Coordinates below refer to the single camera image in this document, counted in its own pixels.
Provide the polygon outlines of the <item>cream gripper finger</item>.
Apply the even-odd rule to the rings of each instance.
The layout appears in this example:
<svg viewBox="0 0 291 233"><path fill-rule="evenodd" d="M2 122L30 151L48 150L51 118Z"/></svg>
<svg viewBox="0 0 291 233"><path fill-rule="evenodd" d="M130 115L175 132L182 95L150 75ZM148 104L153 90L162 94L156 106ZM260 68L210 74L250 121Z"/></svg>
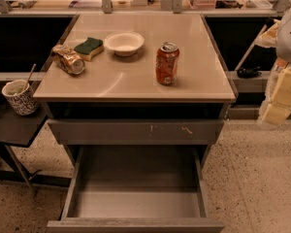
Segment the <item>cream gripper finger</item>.
<svg viewBox="0 0 291 233"><path fill-rule="evenodd" d="M282 124L291 115L291 65L271 72L266 99L261 105L261 120L272 125Z"/></svg>

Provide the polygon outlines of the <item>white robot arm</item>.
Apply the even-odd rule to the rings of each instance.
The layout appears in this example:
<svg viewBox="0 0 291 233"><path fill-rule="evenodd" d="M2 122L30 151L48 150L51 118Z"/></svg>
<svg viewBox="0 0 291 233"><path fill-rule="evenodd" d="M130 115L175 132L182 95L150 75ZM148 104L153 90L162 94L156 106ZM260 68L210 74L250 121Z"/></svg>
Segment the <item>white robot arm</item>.
<svg viewBox="0 0 291 233"><path fill-rule="evenodd" d="M277 60L259 110L260 124L265 127L280 125L291 115L291 8L278 24L275 50Z"/></svg>

